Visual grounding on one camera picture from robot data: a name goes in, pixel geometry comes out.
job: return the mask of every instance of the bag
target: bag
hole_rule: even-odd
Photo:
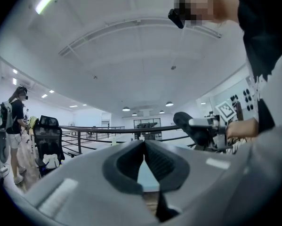
[[[12,118],[12,105],[9,101],[0,104],[0,129],[7,130],[13,126],[16,117]]]
[[[29,127],[30,127],[31,129],[33,129],[34,126],[35,126],[36,124],[38,124],[38,123],[39,123],[39,119],[38,119],[36,116],[31,116],[31,118],[30,118],[30,120],[29,120],[29,122],[28,122],[28,125],[29,125]]]
[[[54,169],[59,167],[59,161],[56,154],[52,154],[52,155],[44,154],[42,161],[44,164],[46,164],[47,169]]]

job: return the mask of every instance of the person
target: person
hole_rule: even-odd
[[[9,103],[12,105],[12,119],[14,120],[13,126],[6,131],[6,139],[11,151],[11,168],[14,175],[14,183],[19,184],[23,181],[23,174],[26,171],[25,167],[22,167],[17,159],[17,150],[21,143],[21,127],[27,128],[24,123],[24,110],[22,101],[26,100],[27,89],[25,87],[18,87],[13,95],[9,98]]]
[[[246,121],[233,121],[228,137],[256,137],[274,126],[272,116],[261,98],[267,83],[282,56],[282,0],[176,0],[174,11],[181,21],[221,24],[231,20],[244,31],[243,42],[251,75],[255,115]]]
[[[29,120],[29,109],[27,108],[27,110],[24,113],[24,121],[28,121]]]

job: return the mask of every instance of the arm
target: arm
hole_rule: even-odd
[[[246,121],[233,121],[228,125],[226,135],[228,138],[256,137],[258,135],[259,123],[255,118]]]
[[[17,120],[17,122],[20,126],[26,128],[27,125],[24,123],[23,119],[19,119],[19,120]]]

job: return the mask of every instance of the black mesh chair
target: black mesh chair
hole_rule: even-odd
[[[46,168],[45,163],[42,161],[44,154],[56,154],[59,164],[61,164],[61,160],[64,160],[64,153],[61,146],[62,130],[56,118],[42,115],[39,124],[34,126],[33,133],[39,155],[35,159],[35,162],[39,167],[40,176],[43,177],[54,170]]]

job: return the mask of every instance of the white shorts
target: white shorts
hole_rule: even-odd
[[[6,133],[6,143],[13,149],[19,148],[22,138],[20,134],[8,134]]]

